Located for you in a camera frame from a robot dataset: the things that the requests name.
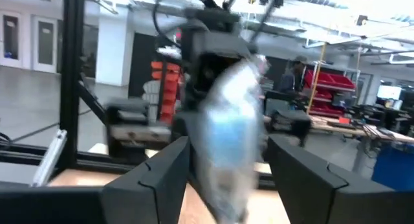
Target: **red parts bin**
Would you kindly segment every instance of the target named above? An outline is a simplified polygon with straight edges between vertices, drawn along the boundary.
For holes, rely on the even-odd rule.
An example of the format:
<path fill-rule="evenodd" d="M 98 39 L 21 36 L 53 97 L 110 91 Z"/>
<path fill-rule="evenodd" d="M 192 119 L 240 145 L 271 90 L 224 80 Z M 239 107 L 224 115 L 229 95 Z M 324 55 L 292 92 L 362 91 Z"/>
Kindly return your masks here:
<path fill-rule="evenodd" d="M 310 109 L 311 111 L 317 111 L 319 113 L 326 113 L 328 115 L 343 115 L 343 111 L 333 109 L 328 104 L 324 102 L 317 102 L 315 101 L 312 104 L 312 107 Z"/>
<path fill-rule="evenodd" d="M 313 71 L 308 70 L 305 73 L 305 82 L 307 85 L 311 86 L 313 79 Z M 350 81 L 349 78 L 336 75 L 336 74 L 329 74 L 324 72 L 319 72 L 318 78 L 318 85 L 329 85 L 332 87 L 339 87 L 339 88 L 346 88 L 346 89 L 355 89 L 354 84 Z"/>
<path fill-rule="evenodd" d="M 331 93 L 327 90 L 324 90 L 324 89 L 316 90 L 315 97 L 316 98 L 322 98 L 322 99 L 325 99 L 325 100 L 332 100 Z"/>

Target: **cable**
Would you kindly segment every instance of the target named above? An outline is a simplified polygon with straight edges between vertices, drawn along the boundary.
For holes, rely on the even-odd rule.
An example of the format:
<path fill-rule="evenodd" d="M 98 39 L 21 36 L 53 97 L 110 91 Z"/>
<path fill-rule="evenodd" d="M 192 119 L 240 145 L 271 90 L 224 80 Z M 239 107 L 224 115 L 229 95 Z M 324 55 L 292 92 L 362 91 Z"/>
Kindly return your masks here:
<path fill-rule="evenodd" d="M 160 27 L 158 25 L 158 21 L 157 21 L 157 11 L 158 11 L 158 8 L 161 5 L 161 1 L 163 1 L 163 0 L 156 0 L 155 1 L 154 9 L 152 11 L 152 18 L 153 18 L 153 23 L 154 23 L 155 30 L 158 32 L 158 36 L 159 37 L 164 38 L 166 41 L 170 42 L 172 45 L 180 48 L 180 45 L 178 43 L 175 43 L 171 39 L 169 39 L 167 37 L 167 35 L 163 31 L 161 31 L 161 29 L 160 29 Z M 199 1 L 201 1 L 202 3 L 204 3 L 204 5 L 207 2 L 207 0 L 199 0 Z"/>
<path fill-rule="evenodd" d="M 79 117 L 80 117 L 80 116 L 82 116 L 82 115 L 84 115 L 84 114 L 90 113 L 91 111 L 92 111 L 92 109 L 88 109 L 88 110 L 86 110 L 86 111 L 82 111 L 81 113 L 79 113 Z M 26 139 L 26 138 L 31 137 L 31 136 L 33 136 L 33 135 L 36 135 L 36 134 L 38 134 L 38 133 L 42 133 L 42 132 L 44 132 L 44 131 L 46 131 L 46 130 L 48 130 L 48 129 L 51 129 L 51 128 L 53 128 L 53 127 L 56 127 L 56 126 L 58 126 L 58 125 L 59 125 L 59 122 L 55 122 L 55 123 L 53 123 L 53 124 L 49 124 L 48 126 L 45 126 L 45 127 L 43 127 L 43 128 L 39 128 L 39 129 L 37 129 L 37 130 L 35 130 L 35 131 L 32 131 L 32 132 L 27 133 L 27 134 L 24 134 L 23 136 L 17 137 L 17 138 L 15 138 L 15 139 L 11 140 L 10 142 L 15 143 L 15 142 L 21 141 L 21 140 L 23 140 L 23 139 Z"/>
<path fill-rule="evenodd" d="M 224 3 L 223 3 L 223 8 L 224 8 L 224 10 L 226 10 L 226 11 L 230 11 L 230 9 L 231 9 L 231 7 L 233 6 L 233 4 L 235 3 L 235 0 L 228 0 L 228 1 L 225 1 Z"/>
<path fill-rule="evenodd" d="M 5 135 L 4 133 L 0 133 L 0 141 L 11 142 L 12 139 L 8 137 L 8 135 Z"/>
<path fill-rule="evenodd" d="M 255 42 L 255 40 L 257 39 L 257 37 L 259 36 L 259 34 L 260 34 L 260 32 L 262 32 L 263 31 L 263 28 L 265 27 L 265 25 L 266 25 L 266 21 L 267 21 L 267 19 L 270 17 L 270 15 L 272 14 L 272 12 L 273 12 L 273 9 L 275 8 L 275 3 L 276 3 L 276 0 L 272 0 L 272 2 L 267 6 L 267 9 L 266 9 L 266 12 L 265 12 L 265 15 L 263 16 L 263 18 L 261 19 L 261 21 L 260 21 L 260 25 L 259 25 L 259 28 L 257 28 L 257 30 L 253 33 L 253 35 L 252 35 L 252 37 L 250 38 L 250 40 L 249 40 L 249 43 L 253 43 L 253 42 Z"/>
<path fill-rule="evenodd" d="M 207 8 L 220 8 L 216 3 L 215 3 L 215 1 L 214 0 L 206 0 L 205 2 L 204 2 L 204 5 L 207 7 Z"/>

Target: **orange bin rack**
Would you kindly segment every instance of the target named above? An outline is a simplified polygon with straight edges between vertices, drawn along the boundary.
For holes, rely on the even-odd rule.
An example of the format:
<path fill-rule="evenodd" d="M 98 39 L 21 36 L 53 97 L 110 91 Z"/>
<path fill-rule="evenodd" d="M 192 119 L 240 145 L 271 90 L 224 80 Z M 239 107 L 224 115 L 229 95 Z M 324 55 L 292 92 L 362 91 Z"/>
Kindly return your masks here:
<path fill-rule="evenodd" d="M 152 62 L 151 66 L 153 69 L 153 79 L 161 80 L 163 63 Z M 167 63 L 166 66 L 167 74 L 164 81 L 164 90 L 160 91 L 160 95 L 162 95 L 160 120 L 171 124 L 175 113 L 175 99 L 177 97 L 180 67 L 173 63 Z"/>

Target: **person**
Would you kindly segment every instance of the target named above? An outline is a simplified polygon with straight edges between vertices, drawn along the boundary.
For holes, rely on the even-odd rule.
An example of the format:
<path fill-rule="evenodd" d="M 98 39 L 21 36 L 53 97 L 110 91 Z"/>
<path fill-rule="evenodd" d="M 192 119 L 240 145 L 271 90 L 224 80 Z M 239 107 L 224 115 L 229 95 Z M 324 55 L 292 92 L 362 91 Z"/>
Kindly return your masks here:
<path fill-rule="evenodd" d="M 305 69 L 307 59 L 304 56 L 297 56 L 293 60 L 292 68 L 288 69 L 283 75 L 278 85 L 277 91 L 281 93 L 300 93 L 301 77 Z"/>

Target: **red storage bin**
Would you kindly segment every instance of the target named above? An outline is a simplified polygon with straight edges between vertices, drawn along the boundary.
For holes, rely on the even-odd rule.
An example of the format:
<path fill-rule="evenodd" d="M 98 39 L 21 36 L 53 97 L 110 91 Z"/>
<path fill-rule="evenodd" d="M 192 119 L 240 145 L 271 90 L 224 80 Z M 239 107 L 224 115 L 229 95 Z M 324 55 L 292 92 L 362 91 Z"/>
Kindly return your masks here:
<path fill-rule="evenodd" d="M 311 86 L 313 79 L 313 71 L 308 70 L 305 73 L 305 81 Z M 319 72 L 318 84 L 335 85 L 335 81 L 331 78 L 330 74 Z"/>
<path fill-rule="evenodd" d="M 153 68 L 152 77 L 155 80 L 162 79 L 162 62 L 152 62 L 151 66 Z M 167 64 L 167 73 L 166 79 L 164 81 L 164 90 L 159 91 L 162 93 L 162 103 L 161 103 L 161 115 L 160 120 L 171 124 L 175 112 L 175 99 L 177 97 L 177 88 L 179 85 L 179 74 L 180 67 L 178 65 L 168 63 Z"/>
<path fill-rule="evenodd" d="M 310 109 L 310 114 L 326 117 L 341 117 L 344 112 L 343 110 L 333 109 L 330 104 L 315 101 Z"/>
<path fill-rule="evenodd" d="M 331 74 L 331 78 L 334 80 L 336 86 L 338 87 L 343 87 L 346 89 L 355 89 L 354 83 L 352 83 L 352 81 L 350 81 L 350 79 L 345 76 Z"/>
<path fill-rule="evenodd" d="M 315 97 L 316 98 L 322 98 L 324 100 L 332 100 L 331 93 L 329 91 L 325 90 L 325 89 L 317 89 Z"/>

